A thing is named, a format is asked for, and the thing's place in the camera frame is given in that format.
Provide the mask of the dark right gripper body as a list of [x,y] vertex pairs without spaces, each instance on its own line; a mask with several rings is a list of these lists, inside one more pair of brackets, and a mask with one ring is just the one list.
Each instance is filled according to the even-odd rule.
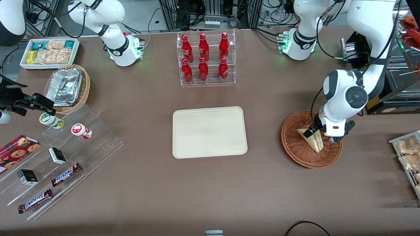
[[21,88],[25,88],[27,85],[15,82],[3,74],[0,76],[0,109],[5,110],[6,107],[12,106],[16,101],[25,98],[26,95],[22,92]]

